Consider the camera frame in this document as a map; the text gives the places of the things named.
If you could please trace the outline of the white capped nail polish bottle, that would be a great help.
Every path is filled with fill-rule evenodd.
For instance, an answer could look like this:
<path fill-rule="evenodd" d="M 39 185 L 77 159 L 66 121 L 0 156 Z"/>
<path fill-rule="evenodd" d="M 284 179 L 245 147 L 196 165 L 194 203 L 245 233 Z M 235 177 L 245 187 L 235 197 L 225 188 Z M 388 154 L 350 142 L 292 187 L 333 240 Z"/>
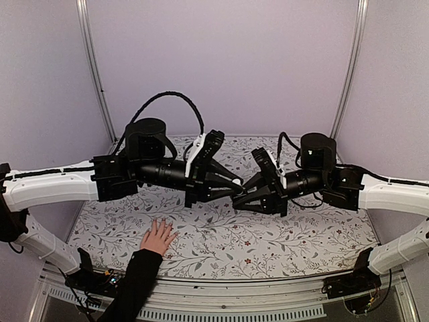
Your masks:
<path fill-rule="evenodd" d="M 241 188 L 242 187 L 242 183 L 241 180 L 236 178 L 232 180 L 232 183 L 237 187 L 237 188 Z"/>

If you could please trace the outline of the black sleeved forearm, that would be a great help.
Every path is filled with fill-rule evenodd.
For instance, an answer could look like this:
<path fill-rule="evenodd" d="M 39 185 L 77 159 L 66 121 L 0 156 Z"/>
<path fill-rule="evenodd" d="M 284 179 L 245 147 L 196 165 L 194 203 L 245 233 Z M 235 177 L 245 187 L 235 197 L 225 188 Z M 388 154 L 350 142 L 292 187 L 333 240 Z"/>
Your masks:
<path fill-rule="evenodd" d="M 113 302 L 97 321 L 135 321 L 156 283 L 162 256 L 151 250 L 134 252 Z"/>

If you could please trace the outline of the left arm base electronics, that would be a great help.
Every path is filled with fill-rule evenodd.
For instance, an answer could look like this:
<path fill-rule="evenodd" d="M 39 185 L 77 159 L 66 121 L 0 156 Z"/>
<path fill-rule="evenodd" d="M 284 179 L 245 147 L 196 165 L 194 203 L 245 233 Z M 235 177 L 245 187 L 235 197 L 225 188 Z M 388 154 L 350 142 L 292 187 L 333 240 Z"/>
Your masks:
<path fill-rule="evenodd" d="M 122 278 L 113 269 L 97 272 L 94 270 L 90 255 L 82 248 L 77 249 L 80 256 L 78 271 L 73 274 L 65 274 L 65 285 L 72 291 L 78 303 L 78 310 L 85 314 L 89 321 L 93 319 L 93 310 L 90 306 L 101 307 L 102 301 L 91 296 L 91 294 L 114 297 L 117 293 L 119 281 Z"/>

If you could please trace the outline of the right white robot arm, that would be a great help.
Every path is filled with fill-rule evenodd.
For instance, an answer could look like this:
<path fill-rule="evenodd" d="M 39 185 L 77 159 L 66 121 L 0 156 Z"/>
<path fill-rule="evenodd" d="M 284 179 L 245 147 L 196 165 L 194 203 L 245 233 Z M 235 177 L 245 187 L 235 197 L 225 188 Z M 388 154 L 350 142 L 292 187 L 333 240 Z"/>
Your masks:
<path fill-rule="evenodd" d="M 428 216 L 428 182 L 389 178 L 352 164 L 336 161 L 336 141 L 322 133 L 300 139 L 300 168 L 286 172 L 280 157 L 265 148 L 252 151 L 259 166 L 233 199 L 239 210 L 263 214 L 287 213 L 289 201 L 319 193 L 321 201 L 351 211 L 384 209 Z"/>

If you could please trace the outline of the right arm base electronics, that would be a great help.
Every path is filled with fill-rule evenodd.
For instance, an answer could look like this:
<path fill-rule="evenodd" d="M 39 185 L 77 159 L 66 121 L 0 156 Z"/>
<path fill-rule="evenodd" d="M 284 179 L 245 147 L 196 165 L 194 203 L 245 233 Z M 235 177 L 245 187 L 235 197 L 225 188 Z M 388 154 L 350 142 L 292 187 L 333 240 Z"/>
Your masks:
<path fill-rule="evenodd" d="M 340 276 L 327 277 L 323 280 L 321 293 L 328 299 L 351 296 L 360 292 L 368 292 L 360 298 L 344 301 L 345 308 L 354 316 L 367 315 L 374 312 L 386 301 L 392 285 L 392 271 L 389 270 L 389 284 L 381 299 L 381 278 L 369 269 L 369 256 L 374 248 L 367 248 L 359 253 L 352 272 Z"/>

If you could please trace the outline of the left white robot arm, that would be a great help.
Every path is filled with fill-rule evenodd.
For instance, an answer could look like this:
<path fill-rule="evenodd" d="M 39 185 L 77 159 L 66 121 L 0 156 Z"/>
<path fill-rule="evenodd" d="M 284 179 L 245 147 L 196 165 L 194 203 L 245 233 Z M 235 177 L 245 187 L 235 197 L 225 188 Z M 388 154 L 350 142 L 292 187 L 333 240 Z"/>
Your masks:
<path fill-rule="evenodd" d="M 166 124 L 140 119 L 125 129 L 123 149 L 63 168 L 22 172 L 1 165 L 1 241 L 21 245 L 57 266 L 85 291 L 95 290 L 99 275 L 90 256 L 67 246 L 42 227 L 29 209 L 67 201 L 115 201 L 144 185 L 183 191 L 185 205 L 240 195 L 242 180 L 214 160 L 224 133 L 212 130 L 192 143 L 187 160 L 179 160 L 166 135 Z"/>

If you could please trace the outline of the person's bare hand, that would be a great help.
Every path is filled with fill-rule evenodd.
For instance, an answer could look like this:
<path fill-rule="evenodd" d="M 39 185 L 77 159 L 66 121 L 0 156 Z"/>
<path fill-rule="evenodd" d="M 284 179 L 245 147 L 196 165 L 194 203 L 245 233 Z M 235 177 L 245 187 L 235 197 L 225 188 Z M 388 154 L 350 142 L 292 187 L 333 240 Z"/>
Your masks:
<path fill-rule="evenodd" d="M 172 233 L 172 223 L 166 219 L 154 219 L 151 227 L 146 231 L 140 243 L 140 250 L 149 250 L 164 256 L 171 243 L 178 237 L 178 233 Z"/>

